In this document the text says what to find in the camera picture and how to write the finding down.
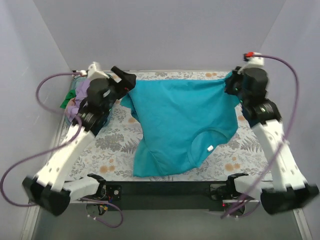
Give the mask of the teal t-shirt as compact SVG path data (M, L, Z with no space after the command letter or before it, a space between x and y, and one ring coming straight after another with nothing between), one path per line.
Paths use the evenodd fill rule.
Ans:
M133 175L162 177L198 168L238 129L239 100L225 92L225 81L138 80L121 100L141 125Z

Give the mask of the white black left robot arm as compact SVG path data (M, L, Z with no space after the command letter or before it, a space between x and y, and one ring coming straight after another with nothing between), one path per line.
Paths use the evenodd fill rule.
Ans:
M94 63L87 71L80 71L87 82L84 99L61 143L62 147L54 150L52 157L35 176L26 177L22 182L29 199L54 216L61 215L72 201L84 197L95 200L107 197L107 182L99 175L90 173L79 180L66 179L78 157L107 124L115 102L136 86L135 74L116 66L111 68L111 72L118 79L98 70Z

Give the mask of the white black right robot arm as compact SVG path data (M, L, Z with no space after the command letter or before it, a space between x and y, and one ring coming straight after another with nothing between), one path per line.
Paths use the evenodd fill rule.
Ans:
M227 195L242 202L245 197L258 200L264 210L275 215L303 208L320 190L309 184L299 170L288 142L284 139L282 117L277 105L266 98L268 74L257 67L237 66L225 80L225 92L236 96L242 114L261 145L272 181L247 173L232 174L226 181Z

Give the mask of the lavender t-shirt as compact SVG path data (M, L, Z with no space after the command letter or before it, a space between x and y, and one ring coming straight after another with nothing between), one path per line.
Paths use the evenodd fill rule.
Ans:
M69 96L65 107L65 121L70 125L74 119L74 115L78 113L81 102L87 97L87 89L90 81L86 77L77 77L71 84L69 91L73 95Z

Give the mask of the clear teal plastic basket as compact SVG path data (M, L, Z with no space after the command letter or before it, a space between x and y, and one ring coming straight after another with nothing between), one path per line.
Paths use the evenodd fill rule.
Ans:
M76 125L81 119L82 126L86 130L92 130L97 134L101 128L107 125L115 101L117 92L111 85L112 76L109 79L100 78L90 81L86 91L87 97L81 102L78 113L70 125Z

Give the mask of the green t-shirt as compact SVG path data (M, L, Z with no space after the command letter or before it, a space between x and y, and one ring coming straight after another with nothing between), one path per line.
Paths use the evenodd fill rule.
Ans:
M73 100L76 97L76 90L72 89L70 90L67 95L65 96L65 99L63 100L63 102L60 105L61 109L65 109L68 105L68 103Z

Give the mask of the floral patterned table mat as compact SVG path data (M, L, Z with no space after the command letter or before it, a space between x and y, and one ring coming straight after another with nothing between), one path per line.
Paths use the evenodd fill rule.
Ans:
M232 139L216 147L201 164L188 172L146 177L146 181L225 181L231 174L247 173L258 177L267 167L263 149L241 113L235 108L238 130ZM133 176L135 152L143 137L141 125L131 111L116 101L109 124L102 128L80 154L67 180L98 174L108 181L140 181Z

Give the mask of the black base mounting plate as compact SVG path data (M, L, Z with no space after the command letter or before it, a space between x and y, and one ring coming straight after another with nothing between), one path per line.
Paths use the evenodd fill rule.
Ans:
M121 210L209 210L223 212L240 194L226 181L108 181L90 200Z

